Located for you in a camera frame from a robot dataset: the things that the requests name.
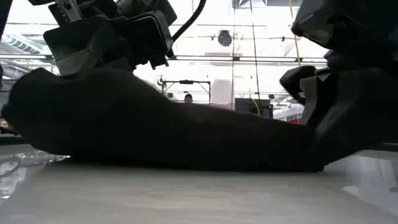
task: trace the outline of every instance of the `yellow cable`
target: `yellow cable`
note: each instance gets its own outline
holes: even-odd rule
[[[292,24],[293,24],[294,23],[294,17],[293,17],[293,3],[292,3],[292,0],[289,0],[289,6],[290,6],[290,14],[292,15]],[[297,36],[296,35],[294,35],[294,43],[296,45],[298,66],[301,67],[299,46],[297,45]]]
[[[254,105],[255,105],[256,108],[257,108],[257,114],[258,114],[259,116],[261,116],[261,115],[260,115],[260,108],[259,108],[259,105],[257,105],[257,103],[256,103],[256,101],[255,101],[254,99],[251,98],[251,100],[253,101]]]

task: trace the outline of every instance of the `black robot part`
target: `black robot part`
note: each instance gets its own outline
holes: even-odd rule
[[[381,44],[398,37],[397,7],[396,1],[305,0],[292,32],[333,50],[368,39]]]
[[[61,75],[108,67],[120,58],[127,60],[128,70],[148,61],[153,69],[168,66],[165,55],[172,54],[173,46],[169,25],[177,16],[166,0],[147,3],[58,0],[51,5],[60,27],[47,31],[44,39]]]
[[[396,135],[393,110],[379,105],[398,103],[397,5],[368,0],[302,3],[292,32],[331,51],[325,55],[327,68],[303,66],[280,79],[305,105],[299,123],[316,130],[298,166],[316,159],[328,164]]]
[[[40,6],[43,4],[48,4],[54,2],[54,0],[28,0],[34,6]]]

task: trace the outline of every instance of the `black cloth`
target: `black cloth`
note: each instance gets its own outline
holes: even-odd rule
[[[10,13],[12,5],[12,0],[1,0],[0,4],[0,37],[4,32],[4,28],[6,27],[8,14]]]
[[[4,70],[2,69],[2,66],[0,65],[0,90],[2,88],[2,76],[4,75]]]
[[[200,170],[300,170],[297,158],[314,136],[306,126],[173,103],[112,68],[69,77],[34,70],[16,82],[2,115],[52,154]]]

